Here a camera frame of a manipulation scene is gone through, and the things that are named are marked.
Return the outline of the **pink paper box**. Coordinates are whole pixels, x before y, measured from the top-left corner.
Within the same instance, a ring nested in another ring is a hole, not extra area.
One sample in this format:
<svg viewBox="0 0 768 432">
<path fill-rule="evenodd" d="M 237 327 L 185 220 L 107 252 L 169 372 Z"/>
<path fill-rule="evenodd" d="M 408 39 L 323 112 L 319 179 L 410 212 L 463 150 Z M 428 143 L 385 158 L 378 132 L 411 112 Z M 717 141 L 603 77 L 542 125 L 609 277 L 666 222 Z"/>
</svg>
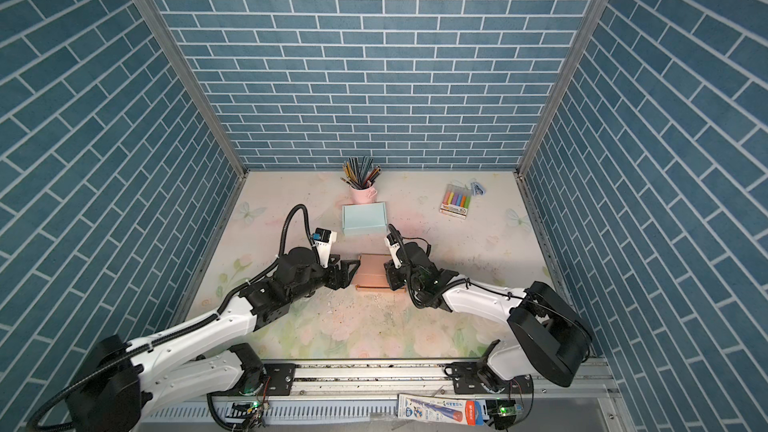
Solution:
<svg viewBox="0 0 768 432">
<path fill-rule="evenodd" d="M 362 254 L 360 266 L 355 272 L 351 285 L 357 292 L 404 293 L 403 286 L 393 290 L 387 282 L 385 264 L 390 260 L 390 255 Z"/>
</svg>

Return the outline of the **light blue paper box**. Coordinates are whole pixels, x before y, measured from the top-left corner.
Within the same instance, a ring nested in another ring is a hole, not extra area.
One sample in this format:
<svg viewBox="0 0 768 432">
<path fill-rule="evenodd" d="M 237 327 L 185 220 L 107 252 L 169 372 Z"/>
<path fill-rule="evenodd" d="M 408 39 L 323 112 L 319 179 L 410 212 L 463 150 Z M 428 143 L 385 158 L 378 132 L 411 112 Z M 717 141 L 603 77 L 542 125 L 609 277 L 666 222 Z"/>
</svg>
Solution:
<svg viewBox="0 0 768 432">
<path fill-rule="evenodd" d="M 386 204 L 375 202 L 344 205 L 342 207 L 342 231 L 345 236 L 387 234 Z"/>
</svg>

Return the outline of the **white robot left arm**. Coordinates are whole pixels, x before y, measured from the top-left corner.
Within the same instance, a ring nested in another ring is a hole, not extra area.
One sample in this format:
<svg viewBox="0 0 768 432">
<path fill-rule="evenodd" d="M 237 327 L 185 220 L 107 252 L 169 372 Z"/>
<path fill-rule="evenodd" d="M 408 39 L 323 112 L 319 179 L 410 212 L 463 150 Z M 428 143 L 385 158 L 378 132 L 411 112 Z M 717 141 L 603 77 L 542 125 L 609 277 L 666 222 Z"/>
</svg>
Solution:
<svg viewBox="0 0 768 432">
<path fill-rule="evenodd" d="M 320 288 L 348 287 L 360 267 L 332 253 L 336 235 L 328 229 L 306 228 L 307 246 L 287 249 L 289 227 L 282 227 L 274 261 L 227 292 L 217 309 L 149 336 L 98 342 L 71 383 L 32 413 L 26 430 L 47 430 L 43 418 L 64 402 L 70 419 L 51 425 L 53 431 L 131 431 L 164 406 L 258 378 L 262 362 L 239 338 Z"/>
</svg>

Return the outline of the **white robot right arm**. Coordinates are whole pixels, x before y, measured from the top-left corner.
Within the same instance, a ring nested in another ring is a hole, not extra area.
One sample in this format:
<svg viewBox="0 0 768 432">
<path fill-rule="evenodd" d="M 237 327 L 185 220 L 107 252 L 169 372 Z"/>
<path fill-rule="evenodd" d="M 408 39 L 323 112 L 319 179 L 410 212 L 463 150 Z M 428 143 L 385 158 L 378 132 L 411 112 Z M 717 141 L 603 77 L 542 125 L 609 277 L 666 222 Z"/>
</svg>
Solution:
<svg viewBox="0 0 768 432">
<path fill-rule="evenodd" d="M 491 342 L 475 364 L 476 380 L 499 391 L 520 376 L 536 373 L 569 387 L 588 360 L 593 331 L 548 284 L 508 288 L 475 281 L 439 268 L 430 258 L 431 245 L 408 242 L 392 224 L 386 236 L 391 260 L 385 264 L 388 285 L 405 289 L 419 309 L 466 313 L 505 324 L 514 339 Z"/>
</svg>

